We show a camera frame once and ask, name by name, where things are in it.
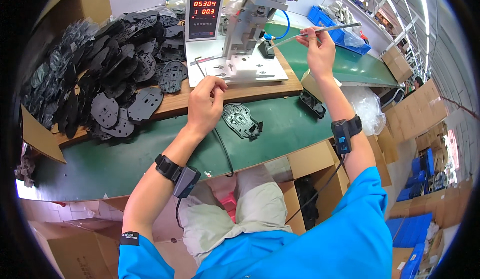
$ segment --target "pink plastic object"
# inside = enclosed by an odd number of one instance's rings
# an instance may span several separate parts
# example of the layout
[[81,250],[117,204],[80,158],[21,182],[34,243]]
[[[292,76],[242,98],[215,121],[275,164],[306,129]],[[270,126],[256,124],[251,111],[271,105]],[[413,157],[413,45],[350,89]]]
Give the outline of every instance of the pink plastic object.
[[220,200],[220,203],[222,203],[222,205],[225,207],[225,210],[232,219],[232,222],[235,223],[235,211],[237,210],[237,201],[235,201],[233,192],[229,192],[228,196]]

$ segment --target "wooden platform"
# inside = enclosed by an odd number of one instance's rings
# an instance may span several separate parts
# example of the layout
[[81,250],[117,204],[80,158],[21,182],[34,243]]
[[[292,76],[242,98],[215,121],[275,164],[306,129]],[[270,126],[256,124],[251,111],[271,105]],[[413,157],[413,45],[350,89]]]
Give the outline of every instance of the wooden platform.
[[[300,94],[303,87],[297,76],[283,57],[282,53],[280,53],[279,49],[274,48],[273,50],[275,51],[275,56],[285,70],[285,73],[289,77],[288,80],[261,84],[229,85],[228,90],[224,95],[225,104],[234,102],[245,103],[282,96],[297,96]],[[190,89],[189,87],[188,78],[183,80],[181,90],[174,95],[165,95],[162,104],[160,104],[159,108],[153,113],[149,120],[162,120],[187,114],[188,97],[191,90],[193,89]],[[68,139],[66,135],[60,132],[54,132],[54,136],[59,145],[65,146],[86,139],[87,128],[79,127],[77,133],[72,139]]]

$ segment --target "black cable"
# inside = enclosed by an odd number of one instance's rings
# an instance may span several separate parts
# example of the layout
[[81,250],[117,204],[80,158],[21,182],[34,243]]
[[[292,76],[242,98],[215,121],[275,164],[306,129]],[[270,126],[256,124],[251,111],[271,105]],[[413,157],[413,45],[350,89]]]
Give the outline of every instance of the black cable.
[[327,183],[325,183],[325,185],[322,186],[321,189],[320,189],[318,192],[316,192],[305,204],[303,204],[302,207],[300,207],[300,209],[297,210],[297,212],[295,212],[295,213],[293,214],[293,216],[291,216],[291,218],[289,218],[288,221],[285,222],[285,225],[286,225],[288,222],[290,222],[290,220],[291,220],[294,216],[296,216],[297,213],[298,213],[300,210],[302,210],[306,205],[308,205],[325,187],[327,187],[328,183],[330,183],[330,181],[332,180],[333,176],[339,171],[339,168],[343,165],[343,162],[344,162],[344,160],[345,160],[345,156],[346,156],[346,154],[345,154],[344,156],[342,156],[342,159],[340,160],[340,164],[337,166],[337,168],[335,169],[335,171],[333,172],[333,174],[330,176],[330,178],[328,178]]
[[218,140],[220,141],[220,144],[222,144],[222,148],[223,148],[223,151],[225,152],[225,156],[227,156],[226,159],[229,161],[229,162],[228,162],[228,166],[230,166],[230,172],[231,172],[231,174],[230,174],[230,175],[225,175],[225,176],[231,178],[231,177],[233,177],[233,165],[232,165],[232,161],[230,160],[230,156],[228,155],[229,153],[228,153],[227,150],[226,150],[227,148],[225,147],[225,144],[223,143],[222,137],[220,137],[220,134],[218,133],[217,128],[215,127],[214,129],[215,129],[215,133],[216,133],[216,135],[217,135],[217,137],[218,137]]
[[179,200],[179,201],[177,202],[177,208],[175,208],[175,217],[177,218],[177,224],[178,224],[178,226],[183,229],[183,227],[180,226],[180,221],[178,220],[178,219],[179,219],[179,215],[178,215],[178,214],[179,214],[179,213],[178,213],[179,210],[178,210],[178,209],[179,209],[179,207],[180,207],[180,201],[182,200],[182,198],[178,198],[178,200]]

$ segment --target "factory floor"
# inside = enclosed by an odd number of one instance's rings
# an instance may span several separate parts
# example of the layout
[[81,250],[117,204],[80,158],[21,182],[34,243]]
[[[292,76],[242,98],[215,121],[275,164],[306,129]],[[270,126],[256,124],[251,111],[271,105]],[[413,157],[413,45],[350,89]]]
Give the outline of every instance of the factory floor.
[[[385,219],[389,211],[405,186],[411,172],[411,161],[417,155],[415,140],[409,140],[397,146],[399,160],[387,165],[392,180],[391,186],[384,187],[388,194],[388,206]],[[285,181],[292,178],[290,165],[286,157],[279,158],[266,164],[266,167],[276,181]],[[218,177],[208,181],[214,195],[225,198],[235,188],[235,180],[227,177]],[[41,202],[20,199],[27,220],[45,222],[63,222],[64,220],[98,217],[102,219],[121,221],[123,212],[108,205],[102,200],[86,202],[69,202],[62,207],[51,202]],[[192,278],[197,270],[195,260],[189,255],[182,241],[182,230],[178,228],[175,219],[175,200],[170,199],[164,211],[154,223],[154,245],[175,270],[175,279]]]

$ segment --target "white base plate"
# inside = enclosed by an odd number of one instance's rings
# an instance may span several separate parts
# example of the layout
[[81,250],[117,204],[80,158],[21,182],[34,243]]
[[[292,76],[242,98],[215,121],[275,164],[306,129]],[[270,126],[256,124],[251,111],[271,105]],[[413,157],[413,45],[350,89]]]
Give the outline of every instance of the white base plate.
[[[201,41],[187,41],[185,42],[185,54],[187,58],[188,80],[190,87],[197,86],[203,79],[203,75],[195,64],[195,58],[205,59],[208,57],[219,57],[222,55],[222,47],[225,42],[225,36],[218,36],[216,40],[201,40]],[[219,58],[206,62],[199,63],[205,76],[217,76],[223,78],[227,84],[240,83],[258,83],[258,82],[275,82],[288,80],[288,76],[280,65],[280,62],[275,57],[273,59],[265,59],[257,48],[254,49],[251,55],[237,55],[237,59],[245,58],[254,60],[255,66],[258,67],[256,78],[230,78],[230,69],[227,66],[226,58]]]

